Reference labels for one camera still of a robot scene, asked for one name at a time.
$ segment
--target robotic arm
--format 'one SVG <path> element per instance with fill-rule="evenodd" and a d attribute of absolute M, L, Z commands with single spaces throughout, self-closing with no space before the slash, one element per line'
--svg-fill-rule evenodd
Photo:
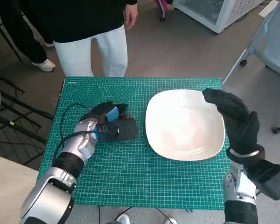
<path fill-rule="evenodd" d="M 77 124 L 75 132 L 94 130 L 97 123 L 97 119 L 85 119 Z M 24 201 L 22 223 L 65 223 L 74 205 L 71 193 L 94 153 L 96 142 L 95 133 L 81 134 L 69 140 Z"/>
<path fill-rule="evenodd" d="M 265 150 L 257 144 L 259 120 L 243 101 L 221 90 L 203 91 L 207 102 L 217 106 L 225 122 L 231 160 L 224 178 L 225 223 L 257 224 L 256 188 L 268 197 L 280 199 L 280 165 L 265 160 Z"/>
<path fill-rule="evenodd" d="M 65 223 L 74 205 L 71 193 L 93 155 L 97 141 L 137 138 L 136 120 L 122 115 L 126 109 L 125 104 L 105 102 L 81 118 L 74 130 L 77 135 L 69 139 L 25 199 L 21 208 L 21 223 Z"/>

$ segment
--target white pants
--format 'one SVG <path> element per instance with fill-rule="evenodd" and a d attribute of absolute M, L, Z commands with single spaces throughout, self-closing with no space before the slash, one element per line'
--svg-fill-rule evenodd
<path fill-rule="evenodd" d="M 65 76 L 93 76 L 91 40 L 96 39 L 107 77 L 123 77 L 127 68 L 126 32 L 124 26 L 83 40 L 54 42 Z"/>

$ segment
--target table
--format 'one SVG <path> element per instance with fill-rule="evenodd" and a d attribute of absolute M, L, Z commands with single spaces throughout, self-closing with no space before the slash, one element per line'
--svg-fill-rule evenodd
<path fill-rule="evenodd" d="M 152 96 L 171 89 L 221 89 L 218 78 L 113 78 L 68 77 L 61 93 L 39 177 L 50 165 L 60 141 L 60 120 L 65 108 L 82 103 L 89 108 L 108 100 L 128 103 L 128 113 L 137 119 L 139 137 L 129 142 L 99 142 L 89 159 L 73 197 L 76 204 L 184 209 L 224 208 L 222 180 L 229 167 L 223 150 L 204 161 L 174 161 L 156 154 L 145 133 L 146 107 Z M 80 107 L 71 108 L 64 123 L 71 134 L 80 117 Z"/>

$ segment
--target human hand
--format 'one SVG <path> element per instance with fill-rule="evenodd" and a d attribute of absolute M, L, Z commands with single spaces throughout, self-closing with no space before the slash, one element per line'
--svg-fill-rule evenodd
<path fill-rule="evenodd" d="M 205 101 L 215 104 L 222 114 L 230 147 L 238 154 L 255 152 L 259 132 L 257 113 L 249 113 L 244 102 L 231 93 L 213 89 L 205 89 L 202 93 Z"/>
<path fill-rule="evenodd" d="M 137 4 L 126 5 L 126 8 L 125 8 L 125 26 L 126 26 L 126 29 L 130 29 L 135 25 L 137 16 L 138 16 L 138 6 L 137 6 Z"/>

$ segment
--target black glove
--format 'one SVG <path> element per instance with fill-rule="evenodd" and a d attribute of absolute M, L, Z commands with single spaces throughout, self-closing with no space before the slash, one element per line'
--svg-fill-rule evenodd
<path fill-rule="evenodd" d="M 84 119 L 95 118 L 97 139 L 102 141 L 127 141 L 138 137 L 137 121 L 125 115 L 128 104 L 113 104 L 112 101 L 103 102 L 92 108 L 91 113 L 85 114 Z"/>
<path fill-rule="evenodd" d="M 229 138 L 230 148 L 227 155 L 235 162 L 245 165 L 264 159 L 264 148 L 257 144 L 259 132 L 259 120 L 256 112 L 249 113 L 248 108 L 237 96 L 222 90 L 205 89 L 203 92 L 205 101 L 217 106 L 225 122 L 226 133 Z M 255 156 L 242 157 L 251 153 L 259 153 Z"/>

